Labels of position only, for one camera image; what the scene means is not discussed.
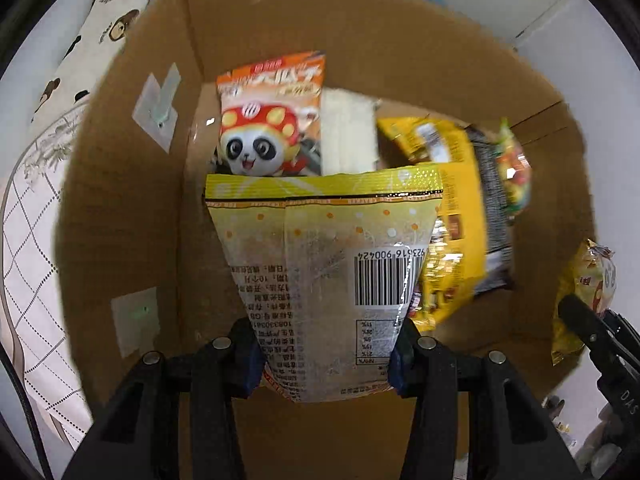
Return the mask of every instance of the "metal screw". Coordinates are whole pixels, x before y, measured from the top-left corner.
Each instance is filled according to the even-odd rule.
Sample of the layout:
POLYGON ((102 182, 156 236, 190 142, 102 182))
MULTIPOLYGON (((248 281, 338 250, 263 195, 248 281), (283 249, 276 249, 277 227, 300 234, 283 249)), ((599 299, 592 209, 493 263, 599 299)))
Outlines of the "metal screw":
POLYGON ((489 359, 492 363, 496 363, 497 365, 501 365, 503 362, 507 360, 507 356, 500 352, 499 350, 491 350, 489 352, 489 359))
POLYGON ((142 362, 145 365, 155 365, 160 362, 160 354, 158 352, 147 352, 142 356, 142 362))
POLYGON ((423 336, 418 338, 418 346, 425 350, 433 350, 436 348, 436 340, 433 337, 423 336))
POLYGON ((216 350, 226 350, 231 346, 231 339, 228 337, 217 337, 213 340, 213 348, 216 350))

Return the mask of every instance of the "candy bag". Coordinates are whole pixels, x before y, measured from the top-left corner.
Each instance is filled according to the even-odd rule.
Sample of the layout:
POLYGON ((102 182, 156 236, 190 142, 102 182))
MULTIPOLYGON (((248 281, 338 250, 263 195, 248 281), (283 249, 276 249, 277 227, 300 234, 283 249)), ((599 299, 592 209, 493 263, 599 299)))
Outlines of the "candy bag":
POLYGON ((476 285, 475 294, 511 285, 513 249, 507 196, 494 157, 494 145, 474 126, 465 128, 480 175, 484 220, 486 223, 485 277, 476 285))
POLYGON ((580 338, 559 318, 558 303, 567 294, 575 294, 596 314, 603 314, 616 291, 616 267, 611 261, 612 257, 613 252, 609 248, 587 239, 580 244, 578 252, 560 275, 551 349, 551 359, 555 365, 584 346, 580 338))
POLYGON ((378 127, 412 161, 439 162, 444 195, 422 267, 420 307, 410 315, 432 330, 474 296, 486 275, 487 232, 474 150, 452 121, 378 120, 378 127))
POLYGON ((508 213, 517 215, 529 204, 531 167, 522 152, 522 146, 509 128, 507 119, 502 119, 500 123, 495 156, 500 179, 507 193, 508 213))
POLYGON ((434 164, 363 174, 210 174, 206 203, 289 399, 389 388, 386 370, 442 200, 434 164))
POLYGON ((319 107, 324 54, 303 52, 218 77, 217 162, 247 176, 321 174, 319 107))

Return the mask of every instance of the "yellow snack bag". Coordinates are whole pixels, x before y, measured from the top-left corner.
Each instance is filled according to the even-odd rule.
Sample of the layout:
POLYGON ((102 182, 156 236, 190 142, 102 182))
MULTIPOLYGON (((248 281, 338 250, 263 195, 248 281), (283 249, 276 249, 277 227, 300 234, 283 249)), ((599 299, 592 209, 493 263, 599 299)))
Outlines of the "yellow snack bag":
POLYGON ((292 400, 388 389, 386 369, 429 244, 434 164, 374 173, 207 176, 206 203, 240 297, 292 400))
POLYGON ((424 332, 468 303, 486 274, 476 158, 466 132, 452 121, 407 117, 378 120, 378 126, 410 160, 439 162, 444 194, 422 267, 420 307, 410 314, 424 332))
POLYGON ((558 303, 567 294, 575 294, 596 314, 609 308, 616 291, 616 267, 613 252, 592 240, 580 244, 578 252, 560 275, 554 309, 554 339, 551 359, 557 365, 566 355, 579 352, 584 344, 558 316, 558 303))

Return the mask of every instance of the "orange snack package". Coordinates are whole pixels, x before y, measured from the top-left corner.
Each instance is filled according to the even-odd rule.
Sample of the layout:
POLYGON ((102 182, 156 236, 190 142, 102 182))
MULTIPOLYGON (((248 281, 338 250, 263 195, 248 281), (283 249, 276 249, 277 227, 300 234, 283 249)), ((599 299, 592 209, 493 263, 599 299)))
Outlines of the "orange snack package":
POLYGON ((223 173, 321 174, 320 94, 324 54, 303 52, 241 66, 218 77, 223 173))

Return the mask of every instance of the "barcode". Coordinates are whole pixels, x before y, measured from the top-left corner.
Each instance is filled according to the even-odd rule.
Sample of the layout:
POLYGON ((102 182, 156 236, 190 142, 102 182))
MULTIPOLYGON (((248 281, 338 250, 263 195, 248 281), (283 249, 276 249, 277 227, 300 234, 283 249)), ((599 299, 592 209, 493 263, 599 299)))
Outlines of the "barcode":
POLYGON ((411 301, 424 255, 353 259, 354 297, 359 306, 404 305, 411 301))

